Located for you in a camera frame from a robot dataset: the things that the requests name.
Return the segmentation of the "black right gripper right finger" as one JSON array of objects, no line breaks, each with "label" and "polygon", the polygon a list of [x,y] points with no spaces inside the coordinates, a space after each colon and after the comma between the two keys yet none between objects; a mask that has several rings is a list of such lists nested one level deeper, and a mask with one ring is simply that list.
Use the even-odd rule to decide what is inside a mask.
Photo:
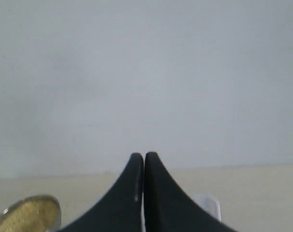
[{"label": "black right gripper right finger", "polygon": [[144,162],[147,232],[233,232],[196,204],[172,178],[156,152]]}]

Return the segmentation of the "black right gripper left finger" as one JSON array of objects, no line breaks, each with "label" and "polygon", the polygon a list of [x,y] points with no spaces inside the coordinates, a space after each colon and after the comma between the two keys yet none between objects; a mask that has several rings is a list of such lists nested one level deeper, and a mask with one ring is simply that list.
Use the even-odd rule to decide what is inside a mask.
[{"label": "black right gripper left finger", "polygon": [[127,165],[107,193],[62,232],[141,232],[144,160],[131,154]]}]

